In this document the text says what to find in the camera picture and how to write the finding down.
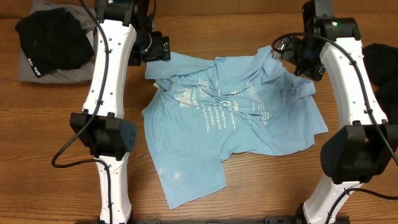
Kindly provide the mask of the light blue t-shirt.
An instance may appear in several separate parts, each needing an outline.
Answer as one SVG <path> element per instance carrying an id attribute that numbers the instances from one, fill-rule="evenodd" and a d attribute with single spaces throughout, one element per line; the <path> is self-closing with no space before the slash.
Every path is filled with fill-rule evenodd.
<path id="1" fill-rule="evenodd" d="M 271 51 L 213 60 L 172 53 L 147 64 L 157 91 L 142 112 L 144 131 L 169 209 L 225 188 L 232 154 L 289 155 L 327 132 L 314 83 Z"/>

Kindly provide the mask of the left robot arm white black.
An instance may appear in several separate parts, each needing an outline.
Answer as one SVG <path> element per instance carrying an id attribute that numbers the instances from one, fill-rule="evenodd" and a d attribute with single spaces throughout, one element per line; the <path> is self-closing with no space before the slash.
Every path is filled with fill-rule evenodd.
<path id="1" fill-rule="evenodd" d="M 70 126 L 88 147 L 101 190 L 98 223 L 132 223 L 127 163 L 136 125 L 124 119 L 124 87 L 129 66 L 170 60 L 170 41 L 154 30 L 148 1 L 96 1 L 97 52 L 90 91 Z"/>

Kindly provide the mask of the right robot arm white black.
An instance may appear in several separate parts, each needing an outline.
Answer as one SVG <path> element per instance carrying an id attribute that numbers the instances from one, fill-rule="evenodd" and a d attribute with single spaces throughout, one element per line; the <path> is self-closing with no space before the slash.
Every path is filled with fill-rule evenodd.
<path id="1" fill-rule="evenodd" d="M 376 101 L 353 18 L 306 18 L 303 41 L 328 72 L 339 114 L 338 132 L 321 149 L 323 176 L 302 205 L 303 222 L 341 223 L 337 214 L 348 198 L 397 159 L 397 125 Z"/>

